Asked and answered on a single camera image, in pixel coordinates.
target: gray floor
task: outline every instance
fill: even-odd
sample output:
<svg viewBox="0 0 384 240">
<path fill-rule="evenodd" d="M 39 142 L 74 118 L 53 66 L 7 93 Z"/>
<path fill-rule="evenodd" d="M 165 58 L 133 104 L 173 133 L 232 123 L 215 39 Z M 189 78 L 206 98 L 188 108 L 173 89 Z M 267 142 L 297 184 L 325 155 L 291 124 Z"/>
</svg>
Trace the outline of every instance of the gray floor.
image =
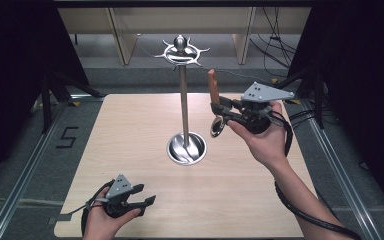
<svg viewBox="0 0 384 240">
<path fill-rule="evenodd" d="M 178 73 L 173 72 L 173 66 L 163 59 L 152 58 L 150 55 L 161 54 L 165 48 L 162 40 L 172 41 L 173 35 L 141 35 L 138 39 L 133 58 L 129 65 L 121 66 L 114 46 L 112 36 L 108 35 L 79 35 L 76 50 L 81 58 L 91 86 L 104 93 L 150 93 L 178 92 Z M 200 49 L 211 48 L 203 53 L 199 66 L 188 66 L 188 84 L 190 92 L 208 92 L 206 85 L 207 68 L 219 70 L 219 88 L 221 92 L 241 92 L 253 81 L 270 82 L 273 76 L 264 70 L 263 55 L 250 45 L 245 65 L 238 65 L 233 42 L 228 35 L 192 35 L 191 43 Z M 253 36 L 256 43 L 264 46 L 258 36 Z M 299 36 L 285 36 L 289 45 L 295 45 Z M 277 49 L 269 48 L 272 55 L 282 58 Z M 285 75 L 287 70 L 279 64 L 266 59 L 266 67 L 271 73 Z M 288 86 L 288 90 L 296 90 L 299 82 Z M 83 94 L 77 89 L 70 89 L 72 94 Z M 1 239 L 57 239 L 53 234 L 53 219 L 59 214 L 72 178 L 80 161 L 94 121 L 102 104 L 101 99 L 78 99 L 78 106 L 54 106 L 56 113 L 52 130 L 44 139 L 41 134 L 43 117 L 40 106 L 32 113 L 26 122 L 9 157 L 0 165 L 0 213 L 8 197 L 13 196 L 17 180 L 24 176 L 24 167 L 30 166 L 32 156 L 39 152 L 36 164 L 27 174 L 28 181 L 20 189 L 20 197 L 15 201 L 14 212 L 7 218 Z M 303 104 L 287 104 L 286 109 L 291 116 L 303 111 Z M 352 142 L 342 131 L 340 121 L 324 113 L 325 129 L 322 133 L 328 136 L 340 163 L 345 169 L 358 200 L 369 213 L 370 220 L 382 239 L 384 239 L 384 195 L 374 181 L 370 172 L 359 166 L 360 159 Z M 69 141 L 61 139 L 63 132 L 66 136 L 75 137 L 71 148 Z M 353 204 L 344 194 L 343 187 L 332 170 L 331 161 L 319 140 L 317 130 L 312 120 L 303 121 L 295 128 L 300 148 L 307 163 L 314 185 L 326 200 L 338 218 L 348 227 L 359 233 L 363 239 L 377 239 L 370 236 L 363 224 L 359 223 L 360 216 L 356 214 Z M 38 142 L 44 142 L 43 149 L 37 149 Z"/>
</svg>

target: aluminum rail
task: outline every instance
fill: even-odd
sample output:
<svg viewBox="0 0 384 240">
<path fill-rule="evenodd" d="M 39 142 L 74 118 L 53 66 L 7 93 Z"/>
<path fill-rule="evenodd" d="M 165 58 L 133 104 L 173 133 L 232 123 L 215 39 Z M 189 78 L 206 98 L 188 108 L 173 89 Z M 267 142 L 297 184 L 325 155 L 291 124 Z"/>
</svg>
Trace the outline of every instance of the aluminum rail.
<svg viewBox="0 0 384 240">
<path fill-rule="evenodd" d="M 308 100 L 302 100 L 301 102 L 303 103 L 304 110 L 312 109 Z M 336 176 L 336 179 L 338 180 L 339 185 L 342 188 L 345 198 L 347 199 L 358 223 L 360 224 L 360 227 L 366 239 L 383 239 L 380 231 L 375 226 L 370 212 L 367 210 L 363 200 L 360 198 L 357 193 L 357 190 L 354 188 L 354 185 L 352 184 L 351 179 L 349 178 L 347 172 L 342 166 L 338 155 L 336 155 L 336 152 L 333 149 L 333 146 L 330 143 L 325 131 L 318 127 L 318 124 L 314 119 L 310 119 L 309 121 L 311 128 L 313 129 L 317 140 L 320 143 L 320 146 L 326 154 L 327 160 Z"/>
<path fill-rule="evenodd" d="M 51 138 L 52 134 L 54 133 L 54 129 L 56 126 L 56 123 L 58 122 L 58 119 L 60 118 L 62 112 L 66 108 L 67 104 L 60 104 L 57 106 L 57 108 L 54 111 L 54 121 L 52 125 L 49 127 L 48 131 L 42 134 L 40 137 L 35 149 L 33 150 L 32 155 L 30 156 L 29 160 L 26 163 L 26 166 L 24 167 L 22 173 L 20 174 L 17 182 L 15 183 L 15 186 L 13 187 L 11 193 L 9 194 L 8 198 L 6 199 L 1 211 L 0 211 L 0 239 L 2 235 L 4 234 L 9 221 L 11 220 L 12 216 L 14 215 L 14 212 L 17 208 L 18 202 L 21 198 L 21 196 L 24 193 L 24 190 L 26 189 L 28 183 L 30 182 L 31 177 L 33 176 L 37 165 L 39 164 L 43 153 L 46 150 L 46 147 L 48 146 L 49 139 Z"/>
</svg>

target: wrist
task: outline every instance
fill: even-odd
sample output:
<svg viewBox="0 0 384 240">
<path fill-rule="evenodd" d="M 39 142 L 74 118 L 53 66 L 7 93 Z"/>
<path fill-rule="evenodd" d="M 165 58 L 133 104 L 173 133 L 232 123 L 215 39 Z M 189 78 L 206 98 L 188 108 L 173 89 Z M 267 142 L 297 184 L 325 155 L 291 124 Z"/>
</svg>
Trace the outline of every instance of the wrist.
<svg viewBox="0 0 384 240">
<path fill-rule="evenodd" d="M 111 236 L 104 236 L 100 234 L 99 232 L 90 234 L 90 233 L 85 233 L 83 240 L 111 240 L 113 237 Z"/>
<path fill-rule="evenodd" d="M 266 163 L 265 167 L 275 177 L 281 174 L 282 172 L 288 171 L 288 169 L 291 169 L 291 166 L 289 165 L 288 159 L 286 157 L 274 159 L 273 161 Z"/>
</svg>

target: metal stand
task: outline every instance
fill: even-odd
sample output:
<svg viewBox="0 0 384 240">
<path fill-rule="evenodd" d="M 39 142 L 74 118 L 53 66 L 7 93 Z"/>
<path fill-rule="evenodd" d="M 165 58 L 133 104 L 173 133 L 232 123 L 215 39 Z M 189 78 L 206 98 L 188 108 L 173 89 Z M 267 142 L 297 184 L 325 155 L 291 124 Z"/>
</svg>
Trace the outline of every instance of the metal stand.
<svg viewBox="0 0 384 240">
<path fill-rule="evenodd" d="M 183 133 L 174 135 L 167 144 L 167 154 L 175 163 L 180 165 L 192 165 L 201 161 L 207 152 L 205 140 L 198 134 L 189 132 L 188 124 L 188 85 L 186 80 L 186 65 L 197 62 L 200 53 L 206 50 L 199 50 L 189 44 L 179 35 L 174 39 L 174 44 L 167 45 L 164 53 L 156 57 L 164 57 L 179 69 L 180 78 L 180 100 L 182 104 Z"/>
</svg>

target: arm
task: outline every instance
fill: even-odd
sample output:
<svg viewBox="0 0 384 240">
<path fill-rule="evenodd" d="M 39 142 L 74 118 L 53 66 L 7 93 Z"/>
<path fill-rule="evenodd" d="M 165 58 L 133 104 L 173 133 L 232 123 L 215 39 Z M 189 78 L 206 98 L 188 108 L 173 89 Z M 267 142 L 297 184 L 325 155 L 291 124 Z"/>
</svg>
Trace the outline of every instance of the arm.
<svg viewBox="0 0 384 240">
<path fill-rule="evenodd" d="M 107 187 L 102 190 L 98 197 L 103 198 L 108 189 Z M 95 202 L 90 209 L 83 240 L 111 240 L 124 224 L 133 220 L 140 213 L 140 209 L 133 209 L 119 218 L 112 218 L 105 213 L 101 204 Z"/>
<path fill-rule="evenodd" d="M 280 103 L 271 102 L 273 111 L 282 113 Z M 289 165 L 284 154 L 285 130 L 274 124 L 263 133 L 252 134 L 242 125 L 228 121 L 227 125 L 248 145 L 253 157 L 274 176 L 288 201 L 300 211 L 320 220 L 342 224 L 323 206 Z M 350 239 L 346 236 L 313 225 L 297 217 L 305 239 Z"/>
</svg>

